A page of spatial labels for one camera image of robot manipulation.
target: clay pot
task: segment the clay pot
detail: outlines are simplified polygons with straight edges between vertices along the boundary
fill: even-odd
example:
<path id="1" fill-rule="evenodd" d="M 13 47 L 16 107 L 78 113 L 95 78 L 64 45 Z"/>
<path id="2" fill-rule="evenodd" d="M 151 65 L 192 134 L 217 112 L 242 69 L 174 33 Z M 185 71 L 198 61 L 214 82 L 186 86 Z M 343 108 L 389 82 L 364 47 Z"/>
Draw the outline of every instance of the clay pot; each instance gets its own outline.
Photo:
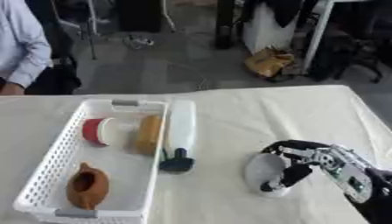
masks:
<path id="1" fill-rule="evenodd" d="M 94 210 L 109 191 L 109 180 L 103 171 L 80 164 L 79 171 L 73 175 L 66 186 L 66 196 L 76 207 Z"/>

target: robotic hand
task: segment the robotic hand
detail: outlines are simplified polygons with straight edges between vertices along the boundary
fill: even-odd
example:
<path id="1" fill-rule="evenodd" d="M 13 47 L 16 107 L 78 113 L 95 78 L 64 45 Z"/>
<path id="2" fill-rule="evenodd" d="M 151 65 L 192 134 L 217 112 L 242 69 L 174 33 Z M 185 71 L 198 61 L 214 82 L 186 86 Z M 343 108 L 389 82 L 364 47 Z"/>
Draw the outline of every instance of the robotic hand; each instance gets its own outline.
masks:
<path id="1" fill-rule="evenodd" d="M 294 186 L 312 173 L 312 165 L 319 166 L 370 224 L 391 223 L 392 172 L 376 169 L 353 150 L 289 140 L 273 143 L 262 153 L 273 153 L 291 161 L 282 175 L 261 185 L 263 192 Z"/>

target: white plastic basket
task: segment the white plastic basket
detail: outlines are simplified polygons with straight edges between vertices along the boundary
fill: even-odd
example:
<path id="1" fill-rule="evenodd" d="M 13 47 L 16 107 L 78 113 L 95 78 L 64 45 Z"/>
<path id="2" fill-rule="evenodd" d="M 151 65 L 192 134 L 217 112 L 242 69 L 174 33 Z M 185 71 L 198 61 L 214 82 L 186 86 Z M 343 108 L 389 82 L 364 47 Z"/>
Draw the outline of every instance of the white plastic basket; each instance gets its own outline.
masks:
<path id="1" fill-rule="evenodd" d="M 153 101 L 87 100 L 73 113 L 51 149 L 14 201 L 14 208 L 55 223 L 146 223 L 158 175 L 168 105 Z M 97 148 L 83 139 L 86 119 L 115 117 L 136 132 L 145 116 L 162 117 L 155 157 L 115 147 Z M 67 181 L 81 162 L 104 171 L 109 193 L 96 210 L 77 209 L 67 200 Z"/>

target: person's hand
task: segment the person's hand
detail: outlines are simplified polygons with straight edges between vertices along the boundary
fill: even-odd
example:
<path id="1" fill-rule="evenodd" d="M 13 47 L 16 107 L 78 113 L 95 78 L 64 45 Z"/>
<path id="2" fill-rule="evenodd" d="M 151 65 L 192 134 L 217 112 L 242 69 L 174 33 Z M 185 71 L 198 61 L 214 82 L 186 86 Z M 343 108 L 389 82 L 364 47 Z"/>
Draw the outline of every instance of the person's hand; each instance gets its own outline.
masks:
<path id="1" fill-rule="evenodd" d="M 13 82 L 7 82 L 0 91 L 0 95 L 24 95 L 25 89 Z"/>

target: gray floor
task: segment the gray floor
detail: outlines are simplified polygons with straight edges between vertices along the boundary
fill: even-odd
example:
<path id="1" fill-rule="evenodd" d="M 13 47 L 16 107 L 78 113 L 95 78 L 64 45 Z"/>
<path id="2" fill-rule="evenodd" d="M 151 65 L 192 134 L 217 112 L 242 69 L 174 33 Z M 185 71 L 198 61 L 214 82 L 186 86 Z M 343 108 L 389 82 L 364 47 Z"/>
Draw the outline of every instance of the gray floor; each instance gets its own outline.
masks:
<path id="1" fill-rule="evenodd" d="M 216 88 L 343 84 L 358 93 L 387 124 L 392 124 L 392 78 L 388 68 L 383 67 L 385 78 L 376 85 L 368 81 L 372 73 L 355 66 L 340 81 L 313 82 L 297 77 L 269 83 L 244 67 L 249 53 L 243 45 L 224 51 L 212 48 L 214 11 L 213 6 L 172 7 L 178 32 L 171 33 L 165 27 L 161 33 L 150 35 L 156 41 L 151 48 L 128 48 L 121 33 L 95 38 L 98 60 L 91 59 L 86 40 L 77 41 L 78 74 L 83 82 L 78 94 L 167 94 Z"/>

